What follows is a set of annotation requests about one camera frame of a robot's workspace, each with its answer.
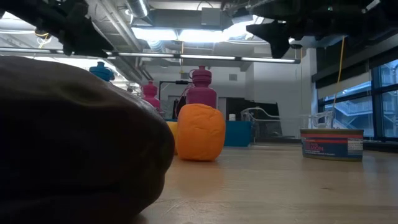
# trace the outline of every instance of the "magenta water bottle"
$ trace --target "magenta water bottle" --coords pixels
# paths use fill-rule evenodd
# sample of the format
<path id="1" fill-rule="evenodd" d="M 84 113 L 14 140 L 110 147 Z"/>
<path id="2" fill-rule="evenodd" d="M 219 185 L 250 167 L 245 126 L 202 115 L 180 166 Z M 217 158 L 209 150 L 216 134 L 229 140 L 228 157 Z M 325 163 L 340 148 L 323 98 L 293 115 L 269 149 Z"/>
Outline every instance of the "magenta water bottle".
<path id="1" fill-rule="evenodd" d="M 154 106 L 157 111 L 160 111 L 160 101 L 155 98 L 157 94 L 157 87 L 154 86 L 153 81 L 149 81 L 148 85 L 143 85 L 142 92 L 144 94 L 144 100 Z"/>
<path id="2" fill-rule="evenodd" d="M 202 103 L 216 109 L 217 93 L 209 88 L 211 83 L 211 72 L 205 69 L 204 65 L 199 65 L 192 73 L 192 82 L 195 87 L 188 90 L 187 104 Z"/>

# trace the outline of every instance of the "window frame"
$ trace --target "window frame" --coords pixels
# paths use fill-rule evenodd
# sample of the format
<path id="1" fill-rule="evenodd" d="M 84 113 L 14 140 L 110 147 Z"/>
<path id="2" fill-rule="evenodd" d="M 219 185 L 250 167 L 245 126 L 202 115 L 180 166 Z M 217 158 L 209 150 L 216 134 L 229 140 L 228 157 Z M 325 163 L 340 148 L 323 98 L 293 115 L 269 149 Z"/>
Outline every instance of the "window frame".
<path id="1" fill-rule="evenodd" d="M 388 142 L 388 141 L 395 141 L 398 142 L 398 137 L 385 137 L 384 134 L 384 123 L 383 123 L 383 101 L 382 101 L 382 94 L 387 93 L 390 91 L 397 91 L 398 90 L 398 83 L 392 84 L 389 86 L 382 86 L 382 80 L 380 76 L 380 69 L 381 65 L 376 66 L 370 69 L 371 73 L 371 90 L 365 90 L 359 93 L 355 93 L 348 96 L 342 96 L 336 98 L 336 103 L 354 100 L 358 98 L 363 98 L 370 96 L 372 99 L 372 106 L 373 106 L 373 129 L 374 129 L 374 137 L 364 137 L 367 140 L 374 140 L 374 141 L 381 141 L 381 142 Z M 333 100 L 318 100 L 318 112 L 324 112 L 325 105 L 333 104 Z"/>

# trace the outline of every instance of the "white container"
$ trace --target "white container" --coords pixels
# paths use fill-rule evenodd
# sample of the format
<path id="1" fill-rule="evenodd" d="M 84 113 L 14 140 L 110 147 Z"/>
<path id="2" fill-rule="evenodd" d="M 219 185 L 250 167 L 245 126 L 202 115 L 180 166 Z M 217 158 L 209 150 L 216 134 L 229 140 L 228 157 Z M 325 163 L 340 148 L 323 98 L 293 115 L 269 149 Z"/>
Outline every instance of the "white container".
<path id="1" fill-rule="evenodd" d="M 235 114 L 229 114 L 228 121 L 236 121 L 236 115 Z"/>

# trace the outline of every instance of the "ceiling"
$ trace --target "ceiling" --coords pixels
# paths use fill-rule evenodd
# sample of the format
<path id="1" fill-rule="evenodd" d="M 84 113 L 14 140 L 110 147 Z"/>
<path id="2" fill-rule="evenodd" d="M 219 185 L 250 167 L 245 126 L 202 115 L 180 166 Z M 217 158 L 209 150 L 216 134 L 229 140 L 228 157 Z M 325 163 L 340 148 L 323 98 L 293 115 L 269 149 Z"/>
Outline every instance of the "ceiling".
<path id="1" fill-rule="evenodd" d="M 125 0 L 86 0 L 89 4 L 88 15 L 92 18 L 93 23 L 99 29 L 99 32 L 104 35 L 113 45 L 115 50 L 123 51 L 123 52 L 136 52 L 137 50 L 143 50 L 146 52 L 150 52 L 147 42 L 145 40 L 134 40 L 135 36 L 131 30 L 131 26 L 135 26 L 136 24 L 142 24 L 143 22 L 139 19 L 134 19 L 131 24 L 130 15 L 126 14 L 126 5 Z M 166 14 L 170 12 L 174 16 L 175 19 L 180 19 L 179 14 L 181 10 L 184 10 L 187 13 L 180 13 L 190 15 L 198 15 L 196 9 L 201 11 L 203 7 L 211 7 L 209 3 L 214 8 L 223 8 L 225 11 L 222 13 L 226 14 L 227 20 L 230 20 L 231 8 L 243 7 L 250 2 L 245 1 L 232 1 L 232 0 L 216 0 L 216 1 L 191 1 L 191 0 L 149 0 L 148 1 L 151 6 L 151 14 L 154 14 L 154 11 L 163 12 Z M 0 20 L 0 30 L 2 30 L 1 22 L 6 22 L 3 19 Z M 126 39 L 127 31 L 123 29 L 124 23 L 125 27 L 130 29 L 132 35 L 127 35 L 128 39 Z M 232 56 L 249 56 L 249 57 L 270 57 L 271 49 L 270 45 L 266 42 L 261 42 L 261 40 L 256 37 L 252 38 L 252 40 L 241 40 L 234 42 L 218 42 L 218 43 L 189 43 L 184 42 L 182 45 L 181 42 L 165 40 L 163 44 L 168 52 L 175 53 L 185 53 L 185 54 L 198 54 L 198 55 L 232 55 Z M 35 34 L 16 34 L 16 33 L 1 33 L 0 32 L 0 46 L 1 47 L 28 47 L 28 48 L 38 48 L 40 43 L 37 40 Z M 53 38 L 51 42 L 45 44 L 46 49 L 61 49 L 62 45 L 57 41 L 56 38 Z M 297 58 L 297 53 L 295 50 L 290 49 L 286 54 L 285 58 Z M 142 80 L 143 74 L 139 74 L 137 72 L 132 72 L 137 67 L 137 60 L 133 57 L 125 57 L 118 58 L 117 60 L 110 60 L 116 67 L 118 67 L 123 75 L 126 76 L 129 80 L 134 80 L 139 82 Z M 144 59 L 144 64 L 146 66 L 153 65 L 161 65 L 161 66 L 179 66 L 181 63 L 184 65 L 198 65 L 204 64 L 207 66 L 213 67 L 240 67 L 241 70 L 245 70 L 248 68 L 250 62 L 234 62 L 234 61 L 220 61 L 220 60 L 196 60 L 196 59 L 185 59 L 185 60 L 164 60 L 164 59 Z"/>

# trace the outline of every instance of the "can label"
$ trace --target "can label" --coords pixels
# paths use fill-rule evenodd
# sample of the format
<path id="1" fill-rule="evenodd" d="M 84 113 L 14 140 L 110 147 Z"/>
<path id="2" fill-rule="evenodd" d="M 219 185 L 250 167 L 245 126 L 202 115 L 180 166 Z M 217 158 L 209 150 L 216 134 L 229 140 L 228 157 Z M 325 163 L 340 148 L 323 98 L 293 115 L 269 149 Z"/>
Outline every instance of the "can label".
<path id="1" fill-rule="evenodd" d="M 363 155 L 362 138 L 302 137 L 303 155 L 360 159 Z"/>

